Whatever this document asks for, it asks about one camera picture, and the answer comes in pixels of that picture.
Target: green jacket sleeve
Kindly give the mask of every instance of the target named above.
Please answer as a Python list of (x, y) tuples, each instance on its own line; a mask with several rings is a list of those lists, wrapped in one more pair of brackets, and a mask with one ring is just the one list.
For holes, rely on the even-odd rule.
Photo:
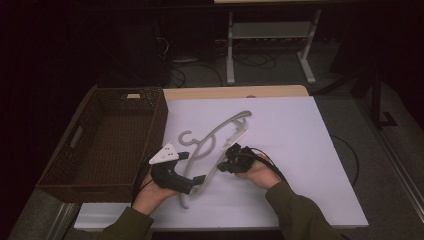
[(278, 216), (285, 240), (344, 239), (312, 200), (294, 193), (287, 183), (276, 184), (265, 197)]
[(143, 240), (152, 224), (152, 218), (127, 207), (114, 224), (103, 229), (97, 239)]

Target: brown woven basket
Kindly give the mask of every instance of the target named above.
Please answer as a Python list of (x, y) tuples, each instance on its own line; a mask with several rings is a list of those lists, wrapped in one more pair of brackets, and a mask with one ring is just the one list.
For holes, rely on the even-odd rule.
[(131, 202), (140, 164), (162, 145), (163, 90), (96, 89), (81, 107), (37, 187), (63, 202)]

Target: black cable on floor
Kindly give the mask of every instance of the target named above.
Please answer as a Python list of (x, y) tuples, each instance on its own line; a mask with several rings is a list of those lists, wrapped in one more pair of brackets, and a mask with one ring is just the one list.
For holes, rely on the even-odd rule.
[(332, 135), (332, 134), (330, 134), (330, 137), (335, 138), (335, 139), (341, 141), (342, 143), (344, 143), (350, 149), (350, 151), (352, 151), (353, 156), (355, 157), (355, 163), (356, 163), (355, 177), (353, 178), (352, 182), (350, 183), (352, 185), (352, 187), (354, 187), (355, 184), (356, 184), (356, 182), (358, 181), (358, 177), (359, 177), (359, 157), (356, 154), (356, 152), (353, 149), (353, 147), (350, 146), (350, 144), (347, 143), (345, 140), (343, 140), (343, 139), (341, 139), (341, 138), (339, 138), (339, 137), (337, 137), (335, 135)]

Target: wooden table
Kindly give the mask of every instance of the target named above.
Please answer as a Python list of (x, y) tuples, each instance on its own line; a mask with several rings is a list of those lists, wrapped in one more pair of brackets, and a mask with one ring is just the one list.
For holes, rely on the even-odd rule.
[(244, 97), (305, 97), (302, 85), (164, 89), (166, 100)]

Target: human hand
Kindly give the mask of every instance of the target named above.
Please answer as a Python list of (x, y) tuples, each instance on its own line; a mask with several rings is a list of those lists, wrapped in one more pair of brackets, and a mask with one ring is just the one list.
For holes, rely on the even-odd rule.
[[(258, 157), (265, 159), (266, 161), (269, 161), (267, 157), (265, 157), (262, 154), (257, 154)], [(270, 189), (275, 184), (281, 182), (280, 178), (277, 176), (277, 174), (272, 171), (269, 167), (267, 167), (265, 164), (254, 161), (252, 164), (252, 167), (245, 173), (236, 173), (237, 177), (249, 179), (252, 181), (256, 186), (260, 188)]]
[(166, 199), (178, 194), (177, 191), (161, 188), (152, 179), (150, 170), (140, 186), (142, 189), (137, 194), (132, 208), (145, 215), (150, 215)]

